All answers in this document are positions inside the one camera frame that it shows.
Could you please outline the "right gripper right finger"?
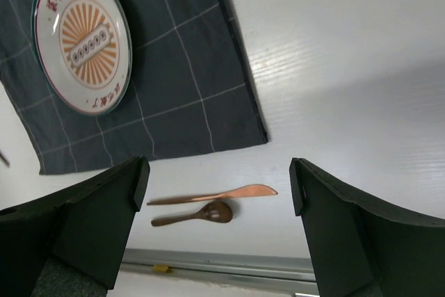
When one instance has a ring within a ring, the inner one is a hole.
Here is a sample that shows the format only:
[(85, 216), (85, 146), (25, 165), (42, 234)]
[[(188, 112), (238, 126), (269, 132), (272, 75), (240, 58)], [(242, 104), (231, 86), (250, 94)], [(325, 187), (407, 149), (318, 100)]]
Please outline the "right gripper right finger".
[(444, 219), (405, 209), (294, 158), (302, 219), (321, 296), (443, 296)]

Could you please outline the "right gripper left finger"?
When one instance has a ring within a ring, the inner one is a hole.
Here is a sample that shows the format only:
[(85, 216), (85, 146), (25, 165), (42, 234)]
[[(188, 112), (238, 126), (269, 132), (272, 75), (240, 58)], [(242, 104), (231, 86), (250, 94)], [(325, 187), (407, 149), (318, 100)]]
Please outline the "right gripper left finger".
[(150, 167), (131, 158), (1, 210), (2, 296), (106, 296), (115, 286)]

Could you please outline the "copper knife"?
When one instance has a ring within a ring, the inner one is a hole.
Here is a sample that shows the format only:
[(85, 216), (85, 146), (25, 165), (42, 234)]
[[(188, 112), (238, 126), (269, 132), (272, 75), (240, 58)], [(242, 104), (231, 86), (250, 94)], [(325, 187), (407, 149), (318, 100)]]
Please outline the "copper knife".
[(209, 195), (186, 195), (181, 197), (163, 198), (152, 200), (147, 205), (170, 205), (170, 204), (186, 204), (192, 202), (202, 202), (208, 200), (222, 200), (232, 198), (253, 198), (261, 196), (277, 195), (278, 192), (270, 186), (264, 184), (249, 184), (230, 191), (215, 193)]

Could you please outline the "dark grey checked cloth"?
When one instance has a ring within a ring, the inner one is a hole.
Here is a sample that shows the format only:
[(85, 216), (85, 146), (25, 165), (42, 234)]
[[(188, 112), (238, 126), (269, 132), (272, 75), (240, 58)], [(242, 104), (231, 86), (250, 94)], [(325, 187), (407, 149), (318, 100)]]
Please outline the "dark grey checked cloth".
[(115, 107), (83, 115), (51, 86), (33, 45), (36, 0), (1, 0), (1, 84), (42, 175), (267, 143), (229, 0), (119, 0), (133, 62)]

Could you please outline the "orange sunburst plate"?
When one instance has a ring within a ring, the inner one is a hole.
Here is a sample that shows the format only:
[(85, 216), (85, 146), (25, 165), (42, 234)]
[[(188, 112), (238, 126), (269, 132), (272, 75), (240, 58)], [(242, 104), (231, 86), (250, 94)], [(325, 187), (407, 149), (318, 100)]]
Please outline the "orange sunburst plate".
[(133, 49), (118, 0), (34, 0), (31, 34), (49, 85), (71, 109), (98, 116), (120, 103)]

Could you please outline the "copper fork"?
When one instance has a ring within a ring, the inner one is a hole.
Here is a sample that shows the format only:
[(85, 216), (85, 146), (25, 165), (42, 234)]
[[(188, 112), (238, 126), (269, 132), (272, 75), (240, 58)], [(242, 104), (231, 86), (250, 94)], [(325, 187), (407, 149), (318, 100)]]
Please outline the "copper fork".
[(9, 168), (10, 167), (10, 162), (9, 160), (6, 158), (6, 156), (3, 154), (3, 152), (0, 152), (0, 160), (3, 162), (3, 164)]

